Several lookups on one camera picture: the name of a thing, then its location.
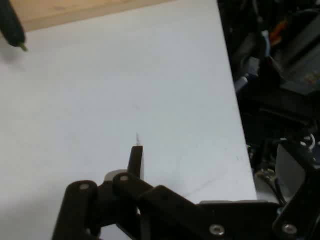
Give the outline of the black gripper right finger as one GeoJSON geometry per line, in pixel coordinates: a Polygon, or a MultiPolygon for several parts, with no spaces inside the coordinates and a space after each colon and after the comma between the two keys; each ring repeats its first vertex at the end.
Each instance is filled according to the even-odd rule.
{"type": "Polygon", "coordinates": [[[288,198],[273,223],[281,240],[320,238],[320,165],[303,146],[278,145],[275,173],[283,196],[288,198]]]}

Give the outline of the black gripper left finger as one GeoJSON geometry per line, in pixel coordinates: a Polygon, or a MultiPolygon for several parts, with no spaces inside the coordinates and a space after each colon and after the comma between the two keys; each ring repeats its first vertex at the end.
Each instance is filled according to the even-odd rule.
{"type": "Polygon", "coordinates": [[[144,149],[131,149],[128,168],[110,172],[103,184],[78,181],[63,198],[55,240],[98,240],[115,225],[133,240],[230,240],[226,226],[170,189],[142,180],[144,149]]]}

